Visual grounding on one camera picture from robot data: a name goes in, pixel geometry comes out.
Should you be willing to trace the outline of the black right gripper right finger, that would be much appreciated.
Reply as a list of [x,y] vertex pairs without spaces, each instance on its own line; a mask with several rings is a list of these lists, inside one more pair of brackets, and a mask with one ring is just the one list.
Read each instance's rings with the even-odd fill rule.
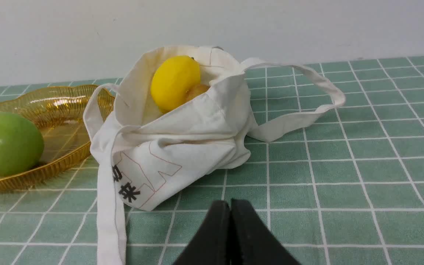
[[252,204],[231,200],[231,215],[242,265],[299,265],[266,227]]

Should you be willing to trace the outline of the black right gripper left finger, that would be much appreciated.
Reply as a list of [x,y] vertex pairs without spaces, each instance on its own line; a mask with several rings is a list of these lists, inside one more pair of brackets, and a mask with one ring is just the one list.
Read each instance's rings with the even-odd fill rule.
[[214,200],[192,240],[173,264],[229,265],[229,230],[230,207],[224,200]]

